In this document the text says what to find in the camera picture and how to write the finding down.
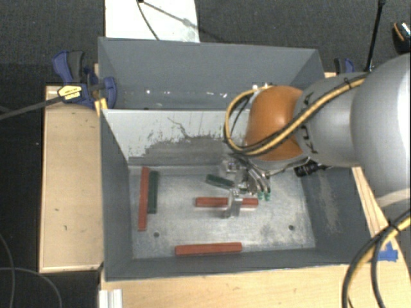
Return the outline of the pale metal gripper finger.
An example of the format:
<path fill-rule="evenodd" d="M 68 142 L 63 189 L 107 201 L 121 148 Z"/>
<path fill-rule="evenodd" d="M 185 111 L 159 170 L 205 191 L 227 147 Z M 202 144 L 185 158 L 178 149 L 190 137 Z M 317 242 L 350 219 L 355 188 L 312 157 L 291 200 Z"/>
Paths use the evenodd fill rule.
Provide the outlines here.
<path fill-rule="evenodd" d="M 231 189 L 227 196 L 227 208 L 224 210 L 222 217 L 229 218 L 231 217 L 232 203 L 234 201 L 234 190 Z"/>
<path fill-rule="evenodd" d="M 232 216 L 238 217 L 240 215 L 241 206 L 243 204 L 243 198 L 237 191 L 234 191 L 232 195 Z"/>

